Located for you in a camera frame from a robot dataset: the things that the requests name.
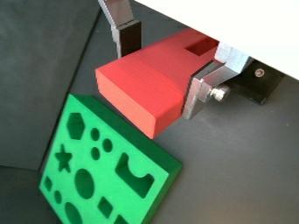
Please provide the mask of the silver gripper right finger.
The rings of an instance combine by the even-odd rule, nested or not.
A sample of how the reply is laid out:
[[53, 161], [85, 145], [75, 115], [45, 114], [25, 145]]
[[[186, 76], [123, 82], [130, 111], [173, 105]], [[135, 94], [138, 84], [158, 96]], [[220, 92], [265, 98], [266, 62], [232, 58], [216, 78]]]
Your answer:
[[253, 62], [253, 58], [224, 42], [220, 43], [214, 60], [192, 77], [185, 98], [182, 116], [192, 120], [210, 99], [222, 102], [230, 93], [226, 81], [237, 77]]

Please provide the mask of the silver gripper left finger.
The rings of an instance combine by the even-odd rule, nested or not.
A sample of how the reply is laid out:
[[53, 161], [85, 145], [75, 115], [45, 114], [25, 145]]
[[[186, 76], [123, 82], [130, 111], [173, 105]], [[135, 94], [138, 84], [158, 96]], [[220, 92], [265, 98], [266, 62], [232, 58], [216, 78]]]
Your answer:
[[135, 19], [129, 0], [98, 0], [110, 22], [118, 57], [142, 48], [142, 22]]

